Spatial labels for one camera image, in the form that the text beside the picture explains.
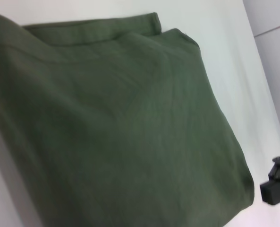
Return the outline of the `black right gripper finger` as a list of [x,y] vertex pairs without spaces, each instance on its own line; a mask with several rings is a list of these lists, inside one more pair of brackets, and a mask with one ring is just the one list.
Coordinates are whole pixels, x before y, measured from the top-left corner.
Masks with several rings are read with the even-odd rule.
[[260,185],[262,201],[269,205],[280,203],[280,182],[267,181]]

